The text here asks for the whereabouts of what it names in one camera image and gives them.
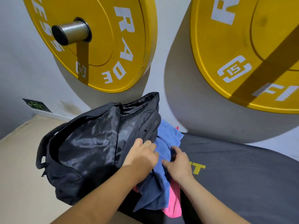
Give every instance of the weight plate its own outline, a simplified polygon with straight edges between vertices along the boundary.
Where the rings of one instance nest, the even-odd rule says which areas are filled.
[[[148,70],[157,43],[154,0],[24,0],[54,56],[81,82],[107,93],[131,88]],[[92,40],[61,46],[51,27],[82,18]]]
[[[192,0],[196,64],[245,107],[299,113],[299,0]]]

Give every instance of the floor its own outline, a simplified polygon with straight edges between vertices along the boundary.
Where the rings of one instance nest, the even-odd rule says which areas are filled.
[[[0,223],[49,224],[69,208],[35,167],[40,140],[62,121],[35,116],[0,140]],[[110,224],[140,224],[117,212]]]

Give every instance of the forearm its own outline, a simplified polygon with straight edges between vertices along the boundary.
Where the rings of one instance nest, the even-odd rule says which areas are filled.
[[[193,177],[184,181],[181,188],[204,224],[249,224],[214,197]]]
[[[109,222],[130,190],[137,184],[134,170],[122,167],[52,224],[104,224]]]

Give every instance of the bag handle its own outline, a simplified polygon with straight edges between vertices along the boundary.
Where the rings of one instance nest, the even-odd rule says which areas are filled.
[[[39,147],[37,149],[37,154],[36,154],[36,167],[37,169],[42,169],[47,166],[47,163],[44,162],[42,163],[42,158],[43,156],[46,156],[47,154],[47,144],[49,143],[50,139],[62,128],[64,128],[68,123],[63,123],[60,126],[54,128],[51,130],[49,133],[47,133],[39,143]]]

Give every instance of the blue towel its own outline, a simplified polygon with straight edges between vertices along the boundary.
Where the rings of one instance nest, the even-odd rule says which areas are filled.
[[[159,161],[147,178],[137,185],[142,196],[133,212],[141,208],[159,210],[168,207],[170,176],[167,169],[163,167],[161,160],[170,161],[171,146],[180,146],[182,137],[183,135],[176,128],[165,120],[161,121],[155,141],[156,151],[160,154]]]

